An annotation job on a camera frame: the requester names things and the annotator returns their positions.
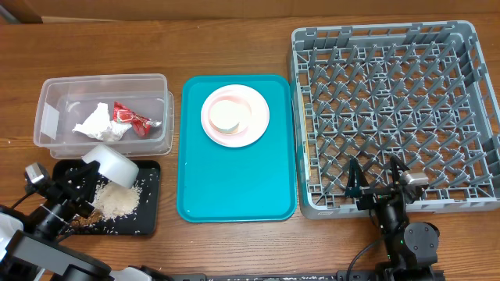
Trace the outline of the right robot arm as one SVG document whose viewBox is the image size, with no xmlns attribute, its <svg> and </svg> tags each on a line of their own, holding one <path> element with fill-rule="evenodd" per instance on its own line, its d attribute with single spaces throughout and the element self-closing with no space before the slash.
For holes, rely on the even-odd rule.
<svg viewBox="0 0 500 281">
<path fill-rule="evenodd" d="M 422 197 L 429 178 L 422 170 L 410 169 L 400 158 L 390 157 L 392 182 L 383 188 L 371 187 L 356 158 L 349 160 L 345 196 L 355 200 L 358 210 L 367 211 L 381 237 L 363 248 L 350 262 L 345 280 L 443 280 L 435 272 L 438 262 L 439 229 L 429 222 L 410 222 L 407 204 Z M 370 249 L 384 244 L 387 261 L 372 271 L 355 271 L 355 263 Z"/>
</svg>

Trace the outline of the red snack wrapper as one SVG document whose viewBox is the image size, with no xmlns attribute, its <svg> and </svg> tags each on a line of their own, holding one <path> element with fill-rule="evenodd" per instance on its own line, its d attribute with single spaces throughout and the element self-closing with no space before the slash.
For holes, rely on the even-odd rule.
<svg viewBox="0 0 500 281">
<path fill-rule="evenodd" d="M 117 123 L 130 124 L 139 137 L 147 137 L 151 128 L 162 125 L 161 121 L 139 115 L 118 101 L 114 102 L 112 119 Z"/>
</svg>

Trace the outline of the rice and food scraps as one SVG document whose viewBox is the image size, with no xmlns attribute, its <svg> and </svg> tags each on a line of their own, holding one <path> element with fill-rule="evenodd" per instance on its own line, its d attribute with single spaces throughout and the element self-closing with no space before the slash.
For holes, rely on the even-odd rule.
<svg viewBox="0 0 500 281">
<path fill-rule="evenodd" d="M 94 213 L 105 219 L 113 219 L 117 216 L 130 214 L 138 206 L 139 194 L 133 187 L 125 188 L 100 178 L 96 185 L 95 199 L 92 205 Z"/>
</svg>

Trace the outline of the white napkin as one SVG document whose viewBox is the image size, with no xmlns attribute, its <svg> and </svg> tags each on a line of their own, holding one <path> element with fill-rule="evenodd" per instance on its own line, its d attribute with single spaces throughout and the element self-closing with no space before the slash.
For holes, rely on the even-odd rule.
<svg viewBox="0 0 500 281">
<path fill-rule="evenodd" d="M 108 105 L 100 102 L 96 110 L 82 124 L 76 124 L 72 131 L 99 141 L 114 142 L 119 141 L 131 127 L 130 123 L 111 120 Z"/>
</svg>

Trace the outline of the grey bowl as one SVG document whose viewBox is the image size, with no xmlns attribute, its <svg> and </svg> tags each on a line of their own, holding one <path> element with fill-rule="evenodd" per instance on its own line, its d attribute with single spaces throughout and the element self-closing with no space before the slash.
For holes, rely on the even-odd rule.
<svg viewBox="0 0 500 281">
<path fill-rule="evenodd" d="M 89 164 L 98 162 L 98 172 L 108 180 L 125 188 L 132 188 L 139 172 L 138 166 L 118 151 L 100 144 L 82 157 Z"/>
</svg>

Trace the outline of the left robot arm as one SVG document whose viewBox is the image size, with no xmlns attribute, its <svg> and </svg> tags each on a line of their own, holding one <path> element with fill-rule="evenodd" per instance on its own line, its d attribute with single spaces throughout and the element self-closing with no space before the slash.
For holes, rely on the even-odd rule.
<svg viewBox="0 0 500 281">
<path fill-rule="evenodd" d="M 147 266 L 113 271 L 106 263 L 64 247 L 60 242 L 73 218 L 87 218 L 94 211 L 89 200 L 95 191 L 100 163 L 89 162 L 53 179 L 35 162 L 25 168 L 26 194 L 12 206 L 1 206 L 1 229 L 10 226 L 1 257 L 2 280 L 37 280 L 50 271 L 53 280 L 166 280 Z"/>
</svg>

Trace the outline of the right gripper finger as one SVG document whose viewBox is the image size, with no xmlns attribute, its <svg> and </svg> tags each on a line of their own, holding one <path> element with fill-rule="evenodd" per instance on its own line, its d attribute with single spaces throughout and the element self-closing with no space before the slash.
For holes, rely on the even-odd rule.
<svg viewBox="0 0 500 281">
<path fill-rule="evenodd" d="M 349 159 L 348 183 L 345 188 L 345 196 L 357 198 L 363 195 L 362 189 L 369 187 L 369 183 L 356 158 Z"/>
<path fill-rule="evenodd" d="M 409 167 L 397 156 L 391 155 L 390 157 L 390 170 L 393 185 L 406 185 L 407 180 L 401 173 L 409 171 Z"/>
</svg>

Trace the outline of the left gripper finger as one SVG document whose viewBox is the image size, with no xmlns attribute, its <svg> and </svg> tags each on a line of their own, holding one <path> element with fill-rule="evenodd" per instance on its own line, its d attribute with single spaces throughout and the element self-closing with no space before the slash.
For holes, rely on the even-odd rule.
<svg viewBox="0 0 500 281">
<path fill-rule="evenodd" d="M 78 195 L 94 195 L 99 178 L 100 164 L 97 161 L 89 162 L 66 174 L 66 182 Z"/>
<path fill-rule="evenodd" d="M 87 201 L 80 201 L 76 203 L 76 214 L 80 217 L 88 219 L 95 208 Z"/>
</svg>

